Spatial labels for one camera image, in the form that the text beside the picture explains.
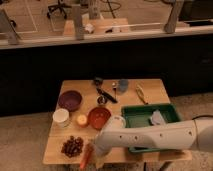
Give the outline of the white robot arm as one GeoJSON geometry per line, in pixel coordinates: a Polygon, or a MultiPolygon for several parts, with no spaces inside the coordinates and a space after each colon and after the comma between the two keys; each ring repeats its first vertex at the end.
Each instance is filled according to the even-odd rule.
{"type": "Polygon", "coordinates": [[[213,153],[213,119],[201,118],[163,125],[126,128],[125,119],[114,115],[93,140],[94,158],[102,166],[114,147],[145,147],[213,153]]]}

